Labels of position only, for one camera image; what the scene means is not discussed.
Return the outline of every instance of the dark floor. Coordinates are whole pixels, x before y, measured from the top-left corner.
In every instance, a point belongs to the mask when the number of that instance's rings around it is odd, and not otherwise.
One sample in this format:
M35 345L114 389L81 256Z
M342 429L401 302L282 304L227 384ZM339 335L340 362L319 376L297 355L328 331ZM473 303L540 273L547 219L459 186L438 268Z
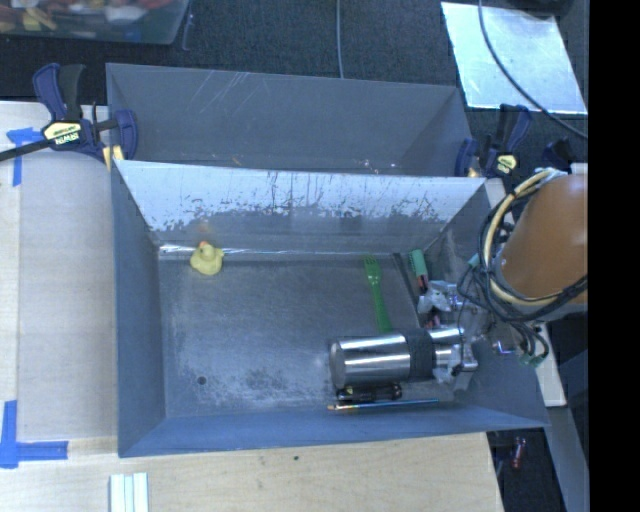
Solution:
M474 0L453 0L476 4ZM573 70L589 105L589 0L492 0L485 6L520 8L556 16ZM0 0L0 7L8 0ZM193 0L192 23L181 24L170 44L100 42L40 32L0 35L0 99L34 100L31 78L50 62L86 65L80 83L83 104L106 104L106 62L339 77L335 0ZM361 80L460 86L440 2L432 0L342 0L340 40L344 77ZM577 162L588 162L587 141L542 113L518 149L521 168L546 165L542 151L568 138ZM493 134L497 112L467 109L474 137ZM562 116L583 132L584 116ZM550 325L558 363L587 348L587 319ZM570 399L585 456L589 454L588 393ZM488 433L506 512L565 510L543 430ZM522 467L509 464L516 437L527 439Z

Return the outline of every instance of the metal cylinder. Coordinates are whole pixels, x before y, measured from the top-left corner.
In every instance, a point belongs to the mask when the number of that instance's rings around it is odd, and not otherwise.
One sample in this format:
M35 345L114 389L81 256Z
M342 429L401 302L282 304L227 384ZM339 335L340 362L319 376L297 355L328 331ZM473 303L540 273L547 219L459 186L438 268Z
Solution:
M460 343L462 328L443 326L431 329L429 334L433 340L433 366L434 368L447 368L449 362L460 359L460 352L454 353L453 345Z
M411 355L404 336L385 334L334 342L329 364L333 385L342 389L407 380Z

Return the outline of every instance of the blue clamp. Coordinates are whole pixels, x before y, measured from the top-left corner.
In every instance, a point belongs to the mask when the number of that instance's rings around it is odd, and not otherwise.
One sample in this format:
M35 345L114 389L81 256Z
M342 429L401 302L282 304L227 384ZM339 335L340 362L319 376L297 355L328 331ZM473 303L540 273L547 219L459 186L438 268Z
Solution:
M18 402L4 403L2 438L0 439L0 468L15 469L20 462L35 460L66 460L69 441L20 443L16 441Z
M60 66L52 63L34 74L36 97L51 114L51 122L42 128L40 140L0 152L0 162L50 148L75 151L106 163L106 145L100 140L100 132L112 129L117 129L116 138L124 157L133 158L138 146L138 131L131 110L118 110L111 119L98 122L94 106L93 120L83 118L77 98L78 81L84 68L82 64Z
M527 136L533 117L523 105L500 105L496 135L488 135L481 148L474 138L466 138L456 159L455 176L484 176L486 178L511 175L518 166L516 149Z

